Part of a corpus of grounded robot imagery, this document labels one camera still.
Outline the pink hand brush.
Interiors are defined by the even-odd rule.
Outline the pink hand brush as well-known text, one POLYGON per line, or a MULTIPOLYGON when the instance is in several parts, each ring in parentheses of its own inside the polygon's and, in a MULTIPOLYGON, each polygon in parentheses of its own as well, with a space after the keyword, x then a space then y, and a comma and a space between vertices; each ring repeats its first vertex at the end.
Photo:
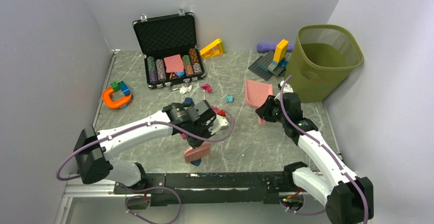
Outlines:
POLYGON ((197 148, 188 148, 184 151, 184 161, 186 163, 191 163, 193 161, 199 160, 205 156, 210 155, 211 153, 211 143, 203 142, 201 146, 197 148))

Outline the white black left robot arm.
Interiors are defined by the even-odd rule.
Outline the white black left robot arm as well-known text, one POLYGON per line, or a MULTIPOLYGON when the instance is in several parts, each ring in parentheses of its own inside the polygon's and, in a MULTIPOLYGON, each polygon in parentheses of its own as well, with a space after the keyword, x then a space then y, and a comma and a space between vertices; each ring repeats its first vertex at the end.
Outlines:
POLYGON ((117 156, 145 142, 185 134, 190 148, 187 153, 195 161, 209 149, 218 131, 229 126, 226 117, 218 115, 206 100, 195 105, 171 103, 156 113, 121 127, 95 131, 84 128, 76 142, 72 157, 78 166, 78 178, 83 184, 111 180, 126 185, 132 192, 146 189, 146 172, 140 163, 122 161, 117 156))

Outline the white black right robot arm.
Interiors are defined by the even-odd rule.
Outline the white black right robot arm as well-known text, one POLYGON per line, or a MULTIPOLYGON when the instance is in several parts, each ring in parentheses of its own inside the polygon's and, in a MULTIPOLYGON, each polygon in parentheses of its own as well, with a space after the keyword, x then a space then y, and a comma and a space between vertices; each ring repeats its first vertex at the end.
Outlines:
POLYGON ((331 223, 367 223, 374 216, 374 186, 359 177, 325 142, 318 127, 303 116, 298 94, 269 95, 255 111, 267 122, 278 122, 285 134, 317 166, 321 176, 307 164, 284 167, 283 186, 289 191, 302 188, 324 206, 331 223))

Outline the pink dustpan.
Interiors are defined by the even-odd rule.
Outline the pink dustpan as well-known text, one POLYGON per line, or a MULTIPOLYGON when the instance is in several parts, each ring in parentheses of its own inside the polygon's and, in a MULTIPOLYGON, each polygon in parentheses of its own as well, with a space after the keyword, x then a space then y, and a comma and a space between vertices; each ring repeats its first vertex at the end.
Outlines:
POLYGON ((273 95, 271 84, 251 79, 245 80, 245 101, 249 106, 255 108, 261 107, 269 95, 273 95))

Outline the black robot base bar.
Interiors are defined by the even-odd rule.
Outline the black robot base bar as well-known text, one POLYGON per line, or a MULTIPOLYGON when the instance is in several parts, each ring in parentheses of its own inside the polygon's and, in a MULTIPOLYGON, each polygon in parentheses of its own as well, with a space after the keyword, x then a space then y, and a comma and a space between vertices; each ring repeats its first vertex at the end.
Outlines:
POLYGON ((145 194, 150 206, 177 203, 220 204, 262 202, 278 204, 298 187, 282 171, 229 173, 149 173, 145 194))

